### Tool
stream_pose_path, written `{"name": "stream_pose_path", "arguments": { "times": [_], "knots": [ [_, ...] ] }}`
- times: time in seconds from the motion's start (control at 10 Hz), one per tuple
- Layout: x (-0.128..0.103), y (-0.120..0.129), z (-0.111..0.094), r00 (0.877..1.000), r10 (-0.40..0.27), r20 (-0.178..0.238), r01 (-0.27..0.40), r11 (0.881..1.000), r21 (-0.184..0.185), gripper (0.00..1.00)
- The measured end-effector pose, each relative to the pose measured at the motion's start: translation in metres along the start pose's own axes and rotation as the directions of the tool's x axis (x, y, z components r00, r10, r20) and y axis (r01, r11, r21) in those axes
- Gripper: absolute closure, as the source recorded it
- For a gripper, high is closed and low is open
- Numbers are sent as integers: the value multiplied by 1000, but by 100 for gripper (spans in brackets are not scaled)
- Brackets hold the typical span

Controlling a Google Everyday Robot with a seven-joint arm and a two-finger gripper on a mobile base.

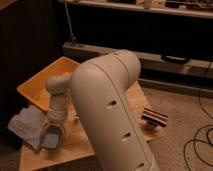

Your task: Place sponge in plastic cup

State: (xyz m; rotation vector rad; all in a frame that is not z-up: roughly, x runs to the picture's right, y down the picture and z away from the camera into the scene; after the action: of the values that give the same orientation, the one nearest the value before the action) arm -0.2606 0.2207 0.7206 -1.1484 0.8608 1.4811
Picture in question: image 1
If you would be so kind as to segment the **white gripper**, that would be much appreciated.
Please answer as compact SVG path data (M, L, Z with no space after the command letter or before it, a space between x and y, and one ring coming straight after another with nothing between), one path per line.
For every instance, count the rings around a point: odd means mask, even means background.
M44 123L44 126L41 129L41 135L40 135L40 147L41 148L44 148L42 146L42 142L44 140L44 136L48 133L59 134L60 135L59 144L60 144L63 133L64 133L64 129L60 125L50 124L48 121L46 121Z

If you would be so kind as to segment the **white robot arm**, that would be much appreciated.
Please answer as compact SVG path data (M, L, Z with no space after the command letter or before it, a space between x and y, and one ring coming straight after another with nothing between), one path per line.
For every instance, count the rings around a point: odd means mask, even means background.
M46 81L49 123L63 123L71 100L103 171L159 171L126 98L140 70L133 52L118 50Z

